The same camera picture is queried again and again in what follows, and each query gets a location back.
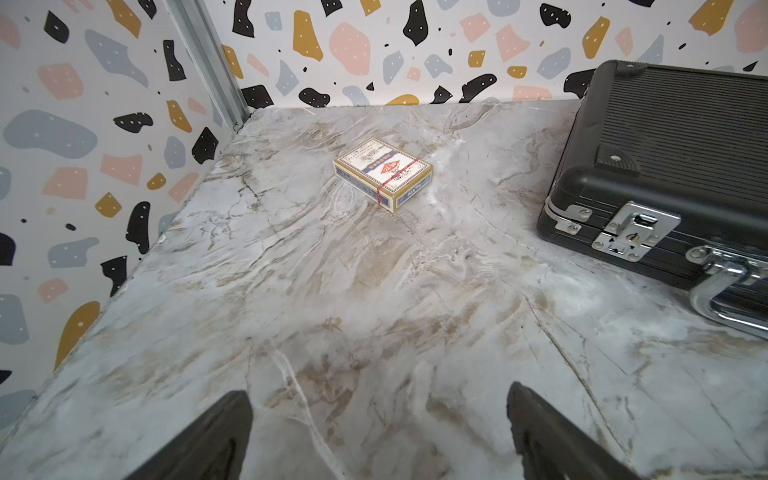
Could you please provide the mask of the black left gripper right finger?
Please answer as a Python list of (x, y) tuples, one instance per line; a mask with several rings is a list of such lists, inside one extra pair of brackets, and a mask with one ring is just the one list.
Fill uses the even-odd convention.
[(515, 382), (507, 394), (507, 418), (526, 479), (636, 479), (533, 389)]

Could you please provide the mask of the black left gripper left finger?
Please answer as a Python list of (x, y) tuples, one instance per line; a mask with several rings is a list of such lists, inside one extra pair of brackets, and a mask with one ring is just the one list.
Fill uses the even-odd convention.
[(128, 477), (238, 479), (253, 418), (247, 393), (230, 391)]

